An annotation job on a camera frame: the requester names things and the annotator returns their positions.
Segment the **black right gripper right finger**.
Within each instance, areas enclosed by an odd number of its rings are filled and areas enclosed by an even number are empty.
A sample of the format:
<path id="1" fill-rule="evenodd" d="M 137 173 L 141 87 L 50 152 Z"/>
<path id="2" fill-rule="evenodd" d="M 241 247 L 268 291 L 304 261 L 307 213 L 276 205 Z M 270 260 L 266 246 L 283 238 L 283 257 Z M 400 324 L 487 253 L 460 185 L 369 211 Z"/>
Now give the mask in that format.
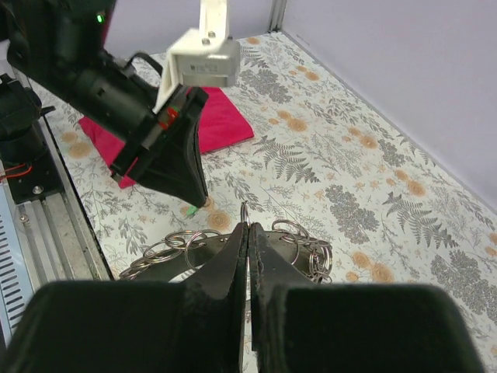
<path id="1" fill-rule="evenodd" d="M 482 372 L 456 303 L 428 284 L 314 284 L 248 231 L 261 372 Z"/>

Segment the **green tag key set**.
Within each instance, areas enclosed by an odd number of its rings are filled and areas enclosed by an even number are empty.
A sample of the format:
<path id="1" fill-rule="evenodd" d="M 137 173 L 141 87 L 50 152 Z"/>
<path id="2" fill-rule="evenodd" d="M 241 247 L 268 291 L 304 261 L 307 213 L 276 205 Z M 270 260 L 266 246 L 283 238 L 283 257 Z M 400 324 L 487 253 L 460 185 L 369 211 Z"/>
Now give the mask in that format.
<path id="1" fill-rule="evenodd" d="M 198 211 L 197 207 L 191 206 L 187 209 L 186 216 L 193 216 L 195 215 L 195 213 L 197 213 L 197 211 Z"/>

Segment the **aluminium frame posts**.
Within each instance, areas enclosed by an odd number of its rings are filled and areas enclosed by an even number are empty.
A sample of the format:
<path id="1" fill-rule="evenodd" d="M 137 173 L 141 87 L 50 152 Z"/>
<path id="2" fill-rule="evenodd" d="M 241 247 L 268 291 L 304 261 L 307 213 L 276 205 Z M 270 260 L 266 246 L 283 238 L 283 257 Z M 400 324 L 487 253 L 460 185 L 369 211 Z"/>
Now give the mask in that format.
<path id="1" fill-rule="evenodd" d="M 287 0 L 272 0 L 269 14 L 268 32 L 280 32 L 283 27 L 283 19 L 287 7 Z"/>

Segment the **floral tablecloth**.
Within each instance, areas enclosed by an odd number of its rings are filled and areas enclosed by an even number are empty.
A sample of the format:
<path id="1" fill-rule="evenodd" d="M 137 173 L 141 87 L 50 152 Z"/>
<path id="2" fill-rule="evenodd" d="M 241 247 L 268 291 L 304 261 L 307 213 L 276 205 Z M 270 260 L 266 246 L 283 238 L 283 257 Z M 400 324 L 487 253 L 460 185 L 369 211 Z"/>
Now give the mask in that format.
<path id="1" fill-rule="evenodd" d="M 280 33 L 242 41 L 226 94 L 254 138 L 203 157 L 205 208 L 121 189 L 79 126 L 42 87 L 47 120 L 113 275 L 166 234 L 230 232 L 242 202 L 265 227 L 295 221 L 332 244 L 332 278 L 430 283 L 457 303 L 487 371 L 496 370 L 496 216 L 332 73 Z"/>

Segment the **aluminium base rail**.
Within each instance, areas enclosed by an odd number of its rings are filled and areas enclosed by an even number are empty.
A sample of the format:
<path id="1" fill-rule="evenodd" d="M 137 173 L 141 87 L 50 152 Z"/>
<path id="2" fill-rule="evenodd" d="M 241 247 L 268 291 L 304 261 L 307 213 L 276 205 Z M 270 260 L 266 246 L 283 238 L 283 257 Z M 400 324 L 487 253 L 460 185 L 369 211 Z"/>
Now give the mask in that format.
<path id="1" fill-rule="evenodd" d="M 45 119 L 40 129 L 61 178 L 61 192 L 16 204 L 6 181 L 1 183 L 1 340 L 8 343 L 33 293 L 61 280 L 110 280 L 91 225 L 64 167 Z"/>

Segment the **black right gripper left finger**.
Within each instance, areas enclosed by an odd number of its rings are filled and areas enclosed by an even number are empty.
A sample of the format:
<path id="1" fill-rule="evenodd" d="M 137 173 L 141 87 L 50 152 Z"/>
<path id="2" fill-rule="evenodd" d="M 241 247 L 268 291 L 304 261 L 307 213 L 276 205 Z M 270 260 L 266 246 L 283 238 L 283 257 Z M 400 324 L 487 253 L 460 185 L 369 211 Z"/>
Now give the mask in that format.
<path id="1" fill-rule="evenodd" d="M 58 281 L 29 301 L 3 372 L 166 372 L 165 281 Z"/>

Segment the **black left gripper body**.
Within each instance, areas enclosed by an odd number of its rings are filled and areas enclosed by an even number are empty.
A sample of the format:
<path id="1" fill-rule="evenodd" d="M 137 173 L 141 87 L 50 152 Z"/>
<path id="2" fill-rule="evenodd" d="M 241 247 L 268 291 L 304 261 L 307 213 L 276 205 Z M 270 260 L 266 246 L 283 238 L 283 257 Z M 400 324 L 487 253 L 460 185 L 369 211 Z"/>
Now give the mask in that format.
<path id="1" fill-rule="evenodd" d="M 125 177 L 134 179 L 134 163 L 138 156 L 154 142 L 161 130 L 168 130 L 180 117 L 191 117 L 199 123 L 207 99 L 207 93 L 201 88 L 176 88 L 159 112 L 131 133 L 109 167 L 112 178 L 116 181 Z"/>

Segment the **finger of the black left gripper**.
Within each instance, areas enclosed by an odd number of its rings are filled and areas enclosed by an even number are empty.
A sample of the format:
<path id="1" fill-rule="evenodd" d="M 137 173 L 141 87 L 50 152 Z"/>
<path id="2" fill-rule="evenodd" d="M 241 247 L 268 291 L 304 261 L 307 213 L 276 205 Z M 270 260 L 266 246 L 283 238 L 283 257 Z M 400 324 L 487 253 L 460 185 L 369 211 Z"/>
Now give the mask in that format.
<path id="1" fill-rule="evenodd" d="M 198 120 L 191 117 L 180 117 L 168 130 L 162 129 L 134 163 L 134 181 L 193 206 L 204 205 L 207 185 L 198 129 Z"/>

